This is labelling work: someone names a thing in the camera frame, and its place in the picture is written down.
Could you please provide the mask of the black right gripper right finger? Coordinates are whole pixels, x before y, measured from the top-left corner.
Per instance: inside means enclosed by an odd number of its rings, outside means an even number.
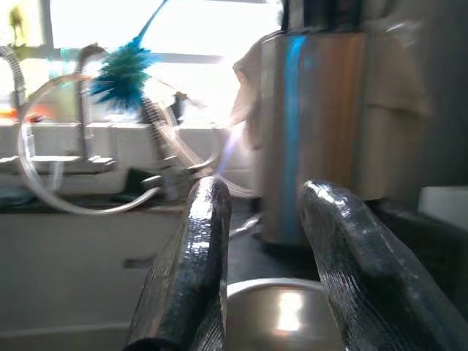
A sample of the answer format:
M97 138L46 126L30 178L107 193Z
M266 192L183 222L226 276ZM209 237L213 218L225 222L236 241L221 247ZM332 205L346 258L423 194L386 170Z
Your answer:
M346 350L467 348L467 322L359 197L307 181L301 222Z

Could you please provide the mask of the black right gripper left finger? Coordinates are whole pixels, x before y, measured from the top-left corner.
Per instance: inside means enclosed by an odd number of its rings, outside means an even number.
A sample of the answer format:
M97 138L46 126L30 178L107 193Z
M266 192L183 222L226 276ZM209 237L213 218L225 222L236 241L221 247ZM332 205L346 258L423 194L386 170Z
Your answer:
M180 226L148 271L125 350L223 350L231 212L221 179L191 188Z

